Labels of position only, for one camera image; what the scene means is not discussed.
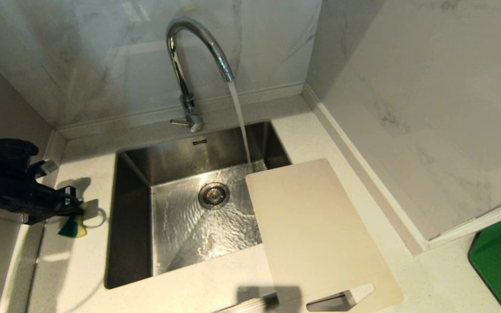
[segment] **cutting board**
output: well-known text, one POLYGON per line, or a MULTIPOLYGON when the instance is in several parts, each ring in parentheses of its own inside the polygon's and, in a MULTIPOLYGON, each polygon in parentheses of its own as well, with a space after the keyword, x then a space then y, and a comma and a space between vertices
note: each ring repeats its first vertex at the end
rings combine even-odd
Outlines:
POLYGON ((326 159, 246 180, 281 311, 309 312, 308 303, 369 284, 374 291, 350 313, 401 303, 399 285, 326 159))

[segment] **stainless steel sink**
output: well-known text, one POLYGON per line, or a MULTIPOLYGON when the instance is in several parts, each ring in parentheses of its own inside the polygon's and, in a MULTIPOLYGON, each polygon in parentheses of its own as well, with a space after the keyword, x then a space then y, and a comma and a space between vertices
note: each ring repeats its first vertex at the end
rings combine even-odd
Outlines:
POLYGON ((108 289, 262 242, 245 176, 290 165, 269 122, 118 154, 108 289))

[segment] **sink drain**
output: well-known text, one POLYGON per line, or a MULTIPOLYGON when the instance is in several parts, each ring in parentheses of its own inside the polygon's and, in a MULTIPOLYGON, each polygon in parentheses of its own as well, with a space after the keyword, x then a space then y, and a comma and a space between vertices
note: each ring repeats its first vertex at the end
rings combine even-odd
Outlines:
POLYGON ((206 184, 198 193, 198 202, 203 208, 217 210, 229 200, 229 189, 222 183, 206 184))

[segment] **faucet spout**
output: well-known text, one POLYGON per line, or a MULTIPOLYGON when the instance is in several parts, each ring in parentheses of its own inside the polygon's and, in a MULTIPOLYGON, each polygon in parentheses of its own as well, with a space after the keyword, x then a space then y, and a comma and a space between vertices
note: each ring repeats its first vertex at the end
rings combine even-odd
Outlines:
POLYGON ((180 16, 171 20, 167 26, 167 50, 169 52, 169 57, 171 58, 171 63, 173 64, 173 70, 175 71, 179 88, 181 89, 180 99, 183 104, 185 119, 187 122, 191 123, 191 131, 199 131, 204 126, 204 122, 201 117, 198 116, 198 110, 193 100, 193 94, 187 86, 187 80, 183 74, 183 68, 181 67, 179 55, 177 54, 177 45, 175 44, 175 34, 180 30, 188 30, 189 32, 195 34, 195 36, 197 36, 205 44, 206 48, 214 57, 214 61, 216 62, 221 76, 226 83, 233 81, 234 78, 227 58, 225 57, 219 43, 217 43, 217 40, 210 33, 210 31, 203 26, 203 24, 200 24, 196 20, 187 16, 180 16), (192 121, 197 121, 199 125, 193 125, 192 121))

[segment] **sponge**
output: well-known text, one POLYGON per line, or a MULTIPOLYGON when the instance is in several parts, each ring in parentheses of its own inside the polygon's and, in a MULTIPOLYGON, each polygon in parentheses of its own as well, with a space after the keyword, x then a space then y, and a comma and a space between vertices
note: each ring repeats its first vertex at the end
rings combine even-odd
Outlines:
MULTIPOLYGON (((88 208, 88 204, 83 202, 78 207, 82 210, 86 210, 88 208)), ((59 230, 58 234, 70 238, 80 238, 84 236, 86 234, 86 228, 82 225, 83 221, 84 217, 82 215, 69 216, 69 219, 65 222, 63 228, 59 230)))

